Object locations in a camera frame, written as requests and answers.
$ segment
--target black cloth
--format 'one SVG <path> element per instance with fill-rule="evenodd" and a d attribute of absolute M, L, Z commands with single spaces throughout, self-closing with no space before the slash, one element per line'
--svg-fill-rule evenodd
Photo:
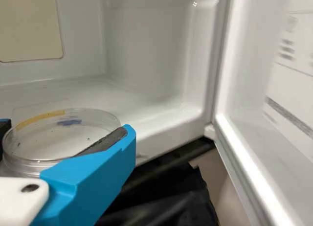
<path fill-rule="evenodd" d="M 217 226 L 218 217 L 198 168 L 188 163 L 122 192 L 97 226 Z"/>

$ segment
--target blue clamp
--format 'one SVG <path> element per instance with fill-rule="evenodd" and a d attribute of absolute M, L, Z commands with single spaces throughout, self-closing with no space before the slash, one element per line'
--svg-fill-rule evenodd
<path fill-rule="evenodd" d="M 109 149 L 65 159 L 40 173 L 49 199 L 32 225 L 94 225 L 135 167 L 136 133 L 130 125 L 123 128 L 127 134 Z"/>

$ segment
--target petri dish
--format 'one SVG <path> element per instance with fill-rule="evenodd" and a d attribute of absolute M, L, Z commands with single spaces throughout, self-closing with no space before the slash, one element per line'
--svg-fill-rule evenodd
<path fill-rule="evenodd" d="M 120 125 L 114 115 L 97 109 L 64 109 L 29 118 L 3 137 L 0 175 L 38 177 Z"/>

